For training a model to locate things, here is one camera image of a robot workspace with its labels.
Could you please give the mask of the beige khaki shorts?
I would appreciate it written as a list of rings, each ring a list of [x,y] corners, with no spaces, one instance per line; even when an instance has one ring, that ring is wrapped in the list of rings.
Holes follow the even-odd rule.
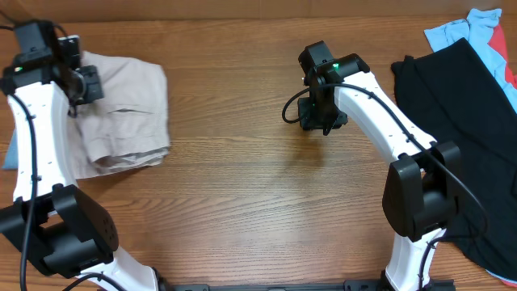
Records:
[[[68,118],[76,179],[161,164],[170,149],[167,78],[160,65],[132,57],[82,53],[97,68],[103,97]]]

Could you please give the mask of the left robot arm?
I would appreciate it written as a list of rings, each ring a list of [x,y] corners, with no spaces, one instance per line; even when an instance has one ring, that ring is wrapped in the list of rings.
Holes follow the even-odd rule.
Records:
[[[12,31],[20,52],[3,70],[1,89],[15,120],[19,164],[1,232],[20,252],[20,288],[27,288],[32,266],[72,286],[88,280],[104,290],[167,290],[155,268],[119,244],[109,212],[74,178],[67,120],[103,97],[97,69],[80,61],[78,37],[42,19]]]

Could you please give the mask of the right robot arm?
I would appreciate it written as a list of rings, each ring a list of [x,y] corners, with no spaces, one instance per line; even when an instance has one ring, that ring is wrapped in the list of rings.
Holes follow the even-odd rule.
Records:
[[[460,212],[461,190],[446,172],[459,175],[459,148],[439,145],[406,117],[357,54],[335,58],[319,41],[298,61],[305,88],[293,96],[296,122],[328,135],[354,120],[389,166],[382,207],[395,232],[391,259],[379,278],[346,280],[343,288],[455,289],[453,280],[433,280],[429,271],[439,239]]]

